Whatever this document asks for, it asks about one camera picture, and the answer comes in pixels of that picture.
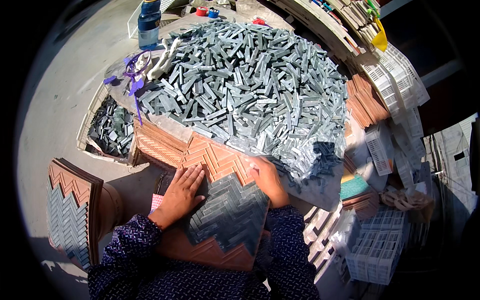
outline blue container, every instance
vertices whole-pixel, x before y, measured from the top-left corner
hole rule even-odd
[[[144,0],[138,16],[138,47],[141,50],[153,50],[157,46],[160,17],[160,0]]]
[[[218,18],[218,13],[219,12],[220,12],[219,10],[210,9],[210,11],[208,12],[208,17],[212,18],[212,19]]]

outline plaid cloth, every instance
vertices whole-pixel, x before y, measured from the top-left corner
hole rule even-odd
[[[156,210],[160,204],[162,204],[163,201],[163,196],[162,195],[157,195],[153,194],[152,195],[152,206],[150,208],[150,213],[152,213],[154,210]]]

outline person's left hand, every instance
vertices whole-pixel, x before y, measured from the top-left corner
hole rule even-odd
[[[150,221],[161,230],[165,230],[189,213],[205,199],[204,196],[195,197],[204,175],[202,165],[191,166],[186,170],[179,168],[163,196],[162,204],[148,216]]]

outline hand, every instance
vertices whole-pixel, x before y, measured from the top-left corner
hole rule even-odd
[[[270,198],[272,207],[278,208],[290,204],[274,164],[264,156],[251,156],[247,161],[250,162],[250,175],[255,179],[260,190]]]
[[[186,171],[179,168],[163,196],[162,204],[148,216],[150,221],[161,230],[165,230],[189,213],[205,199],[204,196],[194,197],[204,175],[202,165],[191,166]]]

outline person's right hand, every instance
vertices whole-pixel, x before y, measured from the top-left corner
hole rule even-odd
[[[260,190],[270,198],[272,207],[278,208],[290,204],[274,164],[264,156],[251,156],[246,160],[250,163],[250,175],[255,179]]]

